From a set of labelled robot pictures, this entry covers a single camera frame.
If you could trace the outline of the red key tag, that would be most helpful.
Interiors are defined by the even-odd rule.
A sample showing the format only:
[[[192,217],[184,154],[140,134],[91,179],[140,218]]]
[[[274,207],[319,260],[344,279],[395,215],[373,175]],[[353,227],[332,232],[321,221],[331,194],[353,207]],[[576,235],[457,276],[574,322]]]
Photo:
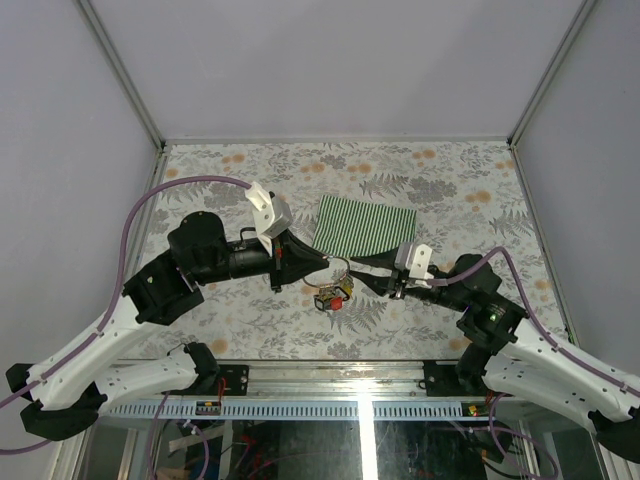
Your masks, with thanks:
[[[343,299],[341,297],[335,297],[330,302],[331,309],[334,311],[340,310],[343,306]]]

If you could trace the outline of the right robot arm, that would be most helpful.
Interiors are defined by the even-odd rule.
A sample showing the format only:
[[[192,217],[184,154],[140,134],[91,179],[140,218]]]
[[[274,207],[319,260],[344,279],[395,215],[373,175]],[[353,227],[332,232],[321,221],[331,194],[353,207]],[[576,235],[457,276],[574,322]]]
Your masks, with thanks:
[[[391,300],[413,297],[460,313],[456,326],[470,344],[456,365],[467,394],[484,388],[522,398],[564,416],[592,433],[613,454],[639,460],[639,378],[551,333],[528,299],[499,292],[502,280],[486,255],[464,254],[448,271],[431,264],[424,244],[405,243],[357,263],[388,275],[355,278]]]

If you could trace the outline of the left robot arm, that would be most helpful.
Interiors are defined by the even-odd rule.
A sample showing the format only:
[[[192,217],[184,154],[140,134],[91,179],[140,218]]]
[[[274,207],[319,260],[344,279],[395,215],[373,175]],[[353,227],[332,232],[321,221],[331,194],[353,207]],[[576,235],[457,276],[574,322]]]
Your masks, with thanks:
[[[256,238],[229,242],[222,220],[205,211],[188,215],[168,242],[168,250],[124,284],[105,320],[96,320],[48,360],[8,369],[11,391],[28,402],[20,413],[27,433],[62,441],[142,397],[216,392],[220,367],[204,343],[190,342],[129,367],[115,362],[202,304],[201,289],[208,284],[266,275],[278,292],[329,265],[325,255],[289,231],[270,250]]]

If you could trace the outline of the silver keys bunch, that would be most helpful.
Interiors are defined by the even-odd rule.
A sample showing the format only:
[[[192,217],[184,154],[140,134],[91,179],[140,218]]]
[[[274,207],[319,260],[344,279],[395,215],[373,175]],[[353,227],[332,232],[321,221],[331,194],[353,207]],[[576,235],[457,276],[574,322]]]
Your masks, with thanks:
[[[321,288],[319,292],[314,296],[314,305],[317,310],[322,312],[333,312],[334,310],[332,310],[330,306],[330,302],[333,298],[341,297],[343,299],[343,306],[347,301],[351,299],[350,298],[349,300],[345,300],[343,298],[342,292],[338,288],[339,283]]]

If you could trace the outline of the floral tablecloth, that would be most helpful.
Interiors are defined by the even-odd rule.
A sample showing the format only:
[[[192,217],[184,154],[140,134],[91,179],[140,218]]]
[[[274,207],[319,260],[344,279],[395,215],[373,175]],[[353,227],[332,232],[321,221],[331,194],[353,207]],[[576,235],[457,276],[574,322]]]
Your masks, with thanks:
[[[166,250],[168,233],[188,214],[218,214],[236,239],[251,224],[248,201],[232,185],[202,177],[256,181],[287,202],[294,234],[311,243],[325,195],[410,208],[418,241],[450,269],[465,253],[494,255],[501,293],[527,297],[537,318],[558,337],[567,334],[545,258],[536,238],[516,166],[499,141],[169,144],[158,171],[177,186],[155,197],[145,214],[148,262]],[[467,346],[455,312],[415,299],[389,301],[357,285],[333,313],[317,310],[303,282],[270,290],[266,277],[215,283],[204,302],[168,329],[133,347],[132,359],[155,359],[180,343],[209,345],[220,359],[403,360],[455,359]]]

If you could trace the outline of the green white striped cloth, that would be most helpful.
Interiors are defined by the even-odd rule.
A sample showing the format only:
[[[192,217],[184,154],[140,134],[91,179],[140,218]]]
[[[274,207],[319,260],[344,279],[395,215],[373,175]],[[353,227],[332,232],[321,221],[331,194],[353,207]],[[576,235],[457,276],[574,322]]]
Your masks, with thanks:
[[[345,258],[383,253],[415,239],[416,217],[412,209],[325,195],[312,246]]]

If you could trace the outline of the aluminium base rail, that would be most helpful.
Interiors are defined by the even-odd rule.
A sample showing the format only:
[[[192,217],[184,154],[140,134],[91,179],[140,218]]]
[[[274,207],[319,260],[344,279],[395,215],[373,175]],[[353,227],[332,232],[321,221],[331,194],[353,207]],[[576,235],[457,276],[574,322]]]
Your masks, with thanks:
[[[109,411],[119,419],[482,420],[492,394],[467,393],[452,361],[224,362],[225,391],[153,394]]]

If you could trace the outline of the left aluminium frame post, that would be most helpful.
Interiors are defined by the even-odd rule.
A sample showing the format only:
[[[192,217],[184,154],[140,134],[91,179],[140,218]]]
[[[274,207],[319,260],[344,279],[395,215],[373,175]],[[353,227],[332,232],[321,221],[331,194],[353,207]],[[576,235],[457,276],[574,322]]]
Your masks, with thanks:
[[[151,145],[157,151],[161,151],[166,144],[166,140],[152,118],[98,10],[93,5],[93,2],[89,0],[75,0],[73,4]]]

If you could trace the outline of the aluminium frame post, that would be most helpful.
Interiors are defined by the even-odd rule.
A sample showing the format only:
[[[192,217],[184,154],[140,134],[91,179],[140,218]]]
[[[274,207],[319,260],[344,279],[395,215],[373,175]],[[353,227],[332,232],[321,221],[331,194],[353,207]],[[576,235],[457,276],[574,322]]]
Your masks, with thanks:
[[[559,74],[564,61],[571,52],[573,45],[578,40],[582,30],[585,28],[591,15],[599,4],[600,1],[598,0],[583,0],[580,3],[578,10],[572,17],[558,46],[555,48],[551,59],[545,67],[542,76],[527,101],[523,112],[507,137],[507,144],[511,149],[516,148],[524,136],[529,124],[536,114],[536,111],[543,102],[549,88],[552,86],[556,76]]]
[[[151,145],[157,151],[161,151],[166,144],[166,140],[152,118],[98,10],[93,5],[93,2],[89,0],[75,0],[73,4]]]

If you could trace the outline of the right aluminium frame post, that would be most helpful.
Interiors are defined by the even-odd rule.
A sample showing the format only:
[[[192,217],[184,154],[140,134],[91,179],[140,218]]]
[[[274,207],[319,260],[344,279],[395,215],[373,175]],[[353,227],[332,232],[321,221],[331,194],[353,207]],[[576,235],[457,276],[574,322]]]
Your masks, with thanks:
[[[578,10],[572,17],[558,46],[555,48],[551,59],[545,67],[542,76],[527,101],[523,112],[507,137],[507,144],[511,149],[516,148],[524,136],[529,124],[536,114],[536,111],[543,102],[549,88],[552,86],[556,76],[559,74],[564,61],[571,52],[573,45],[578,40],[582,30],[585,28],[591,15],[599,4],[600,1],[598,0],[583,0],[580,3]]]

